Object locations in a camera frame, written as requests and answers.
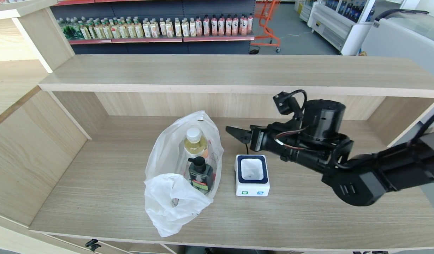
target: black cable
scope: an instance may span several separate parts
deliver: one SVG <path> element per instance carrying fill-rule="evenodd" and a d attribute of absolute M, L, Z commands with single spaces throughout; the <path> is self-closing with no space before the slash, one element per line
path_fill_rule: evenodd
<path fill-rule="evenodd" d="M 430 125 L 433 124 L 433 122 L 434 122 L 434 114 L 433 114 L 433 116 L 431 116 L 431 117 L 427 120 L 427 122 L 425 122 L 425 124 L 423 124 L 423 125 L 421 126 L 421 128 L 420 128 L 419 131 L 416 133 L 416 135 L 414 136 L 414 138 L 412 138 L 412 139 L 409 141 L 409 145 L 410 145 L 411 143 L 415 143 L 415 142 L 417 141 L 418 138 L 422 137 L 422 135 L 424 135 L 424 133 L 426 132 L 426 130 L 430 127 Z"/>

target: wooden panel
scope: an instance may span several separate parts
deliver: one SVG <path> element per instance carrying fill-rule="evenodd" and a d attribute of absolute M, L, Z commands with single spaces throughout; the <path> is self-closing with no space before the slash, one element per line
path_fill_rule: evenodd
<path fill-rule="evenodd" d="M 98 132 L 108 114 L 93 92 L 55 92 L 63 104 L 90 138 Z"/>
<path fill-rule="evenodd" d="M 158 135 L 176 119 L 109 117 L 77 154 L 30 229 L 102 241 L 245 249 L 434 247 L 434 209 L 420 188 L 385 194 L 372 206 L 350 206 L 318 173 L 264 151 L 269 196 L 235 196 L 234 158 L 245 153 L 245 146 L 225 126 L 264 126 L 274 119 L 213 118 L 225 149 L 214 202 L 178 234 L 161 238 L 144 210 L 144 169 Z M 365 121 L 343 121 L 340 132 L 355 141 L 352 156 L 385 148 Z"/>
<path fill-rule="evenodd" d="M 86 137 L 46 92 L 0 124 L 0 214 L 29 225 Z"/>
<path fill-rule="evenodd" d="M 0 62 L 0 114 L 37 87 L 47 72 L 38 60 Z"/>
<path fill-rule="evenodd" d="M 50 8 L 12 20 L 47 72 L 51 73 L 75 55 Z"/>
<path fill-rule="evenodd" d="M 89 251 L 59 241 L 49 235 L 29 231 L 27 227 L 0 217 L 0 249 L 36 254 L 90 254 Z"/>
<path fill-rule="evenodd" d="M 272 95 L 305 89 L 317 95 L 434 98 L 434 77 L 413 61 L 369 56 L 78 55 L 40 87 L 46 91 Z"/>
<path fill-rule="evenodd" d="M 433 98 L 387 97 L 368 123 L 387 146 L 392 146 L 433 108 Z"/>
<path fill-rule="evenodd" d="M 0 20 L 0 61 L 38 60 L 11 19 Z"/>
<path fill-rule="evenodd" d="M 290 119 L 278 113 L 273 95 L 237 93 L 102 93 L 97 97 L 113 116 L 185 116 L 205 110 L 211 117 Z M 299 103 L 303 96 L 297 95 Z M 380 96 L 308 95 L 308 99 L 328 99 L 347 106 L 345 120 L 367 120 L 380 105 Z"/>
<path fill-rule="evenodd" d="M 160 244 L 132 244 L 131 252 L 144 252 L 144 253 L 159 253 L 159 254 L 172 254 L 171 251 L 165 249 Z"/>
<path fill-rule="evenodd" d="M 73 238 L 73 237 L 68 237 L 68 236 L 55 236 L 58 239 L 61 239 L 65 242 L 77 245 L 77 246 L 81 246 L 83 248 L 85 248 L 85 244 L 91 240 L 91 238 L 85 239 L 85 238 Z M 99 245 L 101 245 L 101 247 L 97 248 L 94 253 L 98 253 L 98 254 L 130 254 L 130 252 L 128 251 L 123 251 L 121 249 L 116 249 L 113 248 L 111 246 L 109 246 L 106 243 L 103 243 L 101 241 L 98 242 Z"/>

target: bottle cap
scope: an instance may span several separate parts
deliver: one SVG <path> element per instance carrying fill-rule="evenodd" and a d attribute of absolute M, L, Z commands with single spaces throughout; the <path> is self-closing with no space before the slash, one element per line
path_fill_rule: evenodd
<path fill-rule="evenodd" d="M 201 130 L 196 127 L 192 127 L 187 130 L 187 139 L 192 143 L 197 143 L 201 139 Z"/>
<path fill-rule="evenodd" d="M 189 158 L 188 161 L 193 163 L 195 170 L 198 173 L 204 173 L 206 170 L 206 160 L 203 157 L 198 156 L 196 158 Z"/>

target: yellow liquid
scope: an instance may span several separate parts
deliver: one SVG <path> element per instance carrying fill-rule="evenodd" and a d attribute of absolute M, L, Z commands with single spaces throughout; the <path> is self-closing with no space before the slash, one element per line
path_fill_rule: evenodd
<path fill-rule="evenodd" d="M 193 155 L 199 155 L 203 158 L 207 158 L 207 151 L 204 151 L 207 148 L 207 140 L 203 135 L 201 136 L 200 141 L 198 141 L 197 143 L 192 143 L 187 138 L 185 138 L 184 147 L 189 153 Z"/>

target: soap bottle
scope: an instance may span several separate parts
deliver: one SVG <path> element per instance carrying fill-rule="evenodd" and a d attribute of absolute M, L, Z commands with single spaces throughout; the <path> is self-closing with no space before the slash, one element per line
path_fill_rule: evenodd
<path fill-rule="evenodd" d="M 217 36 L 218 35 L 218 21 L 217 21 L 217 18 L 215 17 L 215 14 L 212 15 L 212 19 L 210 21 L 210 24 L 212 25 L 212 36 Z"/>
<path fill-rule="evenodd" d="M 190 36 L 196 36 L 196 24 L 193 18 L 190 18 Z"/>
<path fill-rule="evenodd" d="M 151 28 L 149 28 L 149 24 L 147 21 L 143 20 L 143 31 L 144 31 L 144 36 L 146 38 L 151 38 Z"/>
<path fill-rule="evenodd" d="M 133 25 L 133 23 L 131 22 L 131 20 L 129 18 L 126 19 L 126 22 L 127 22 L 127 30 L 129 32 L 129 36 L 131 38 L 136 38 L 137 33 L 135 32 L 135 26 Z"/>
<path fill-rule="evenodd" d="M 188 153 L 188 158 L 198 156 L 207 158 L 207 140 L 206 137 L 202 135 L 199 128 L 192 127 L 187 130 L 186 138 L 184 139 L 184 147 Z"/>
<path fill-rule="evenodd" d="M 135 33 L 137 34 L 137 37 L 143 38 L 143 27 L 141 26 L 138 19 L 133 20 L 133 26 L 135 27 Z"/>
<path fill-rule="evenodd" d="M 184 37 L 189 37 L 189 35 L 190 35 L 187 23 L 188 23 L 187 19 L 183 19 L 183 23 L 181 24 L 181 26 L 183 28 Z"/>
<path fill-rule="evenodd" d="M 250 13 L 250 15 L 247 18 L 247 25 L 246 25 L 246 33 L 251 33 L 253 31 L 253 14 Z"/>
<path fill-rule="evenodd" d="M 232 26 L 233 26 L 233 19 L 231 18 L 231 15 L 228 15 L 228 18 L 226 18 L 226 33 L 225 33 L 226 36 L 231 35 Z"/>
<path fill-rule="evenodd" d="M 206 16 L 204 16 L 204 20 L 203 20 L 203 34 L 204 36 L 209 36 L 210 30 L 209 30 L 209 18 Z"/>
<path fill-rule="evenodd" d="M 234 15 L 234 19 L 233 19 L 233 32 L 232 35 L 237 35 L 238 32 L 238 25 L 239 25 L 239 19 L 237 18 L 237 14 Z"/>
<path fill-rule="evenodd" d="M 206 164 L 203 157 L 189 158 L 191 162 L 189 166 L 190 180 L 193 186 L 206 191 L 212 189 L 214 184 L 214 169 Z"/>
<path fill-rule="evenodd" d="M 179 18 L 174 19 L 174 30 L 176 31 L 176 37 L 183 36 L 181 32 L 181 23 L 179 22 Z"/>
<path fill-rule="evenodd" d="M 173 38 L 174 30 L 173 30 L 173 24 L 171 24 L 171 21 L 167 20 L 167 22 L 165 23 L 165 29 L 167 30 L 167 37 Z"/>
<path fill-rule="evenodd" d="M 91 40 L 90 32 L 85 24 L 83 24 L 83 21 L 79 21 L 78 24 L 80 25 L 80 32 L 82 32 L 83 38 L 85 38 L 85 40 Z"/>
<path fill-rule="evenodd" d="M 195 26 L 196 26 L 196 36 L 203 35 L 203 23 L 201 22 L 199 16 L 196 16 Z"/>
<path fill-rule="evenodd" d="M 160 26 L 160 32 L 162 35 L 167 35 L 167 28 L 165 25 L 166 25 L 165 21 L 163 19 L 160 19 L 159 26 Z"/>
<path fill-rule="evenodd" d="M 225 35 L 225 18 L 223 17 L 223 14 L 220 15 L 220 18 L 218 20 L 218 35 Z"/>

